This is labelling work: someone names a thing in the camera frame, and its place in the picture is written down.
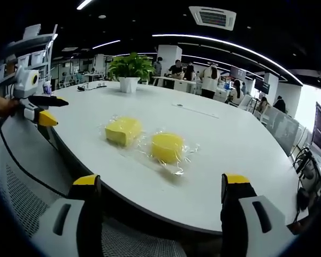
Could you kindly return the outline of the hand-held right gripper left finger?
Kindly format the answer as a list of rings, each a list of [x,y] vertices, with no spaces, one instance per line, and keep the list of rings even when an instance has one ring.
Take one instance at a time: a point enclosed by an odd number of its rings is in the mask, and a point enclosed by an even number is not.
[[[102,256],[101,200],[99,175],[78,178],[39,218],[31,241],[42,256]]]

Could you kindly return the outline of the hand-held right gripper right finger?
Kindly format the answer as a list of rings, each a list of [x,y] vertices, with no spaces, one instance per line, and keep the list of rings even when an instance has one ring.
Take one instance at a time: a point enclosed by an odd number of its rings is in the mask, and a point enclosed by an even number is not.
[[[279,256],[295,240],[284,214],[248,178],[221,176],[221,256]]]

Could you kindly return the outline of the person's left hand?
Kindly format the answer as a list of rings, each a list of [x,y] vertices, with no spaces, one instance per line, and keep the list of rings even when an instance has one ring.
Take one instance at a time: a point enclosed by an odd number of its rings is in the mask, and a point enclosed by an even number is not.
[[[19,101],[6,99],[0,96],[0,117],[12,115],[19,105]]]

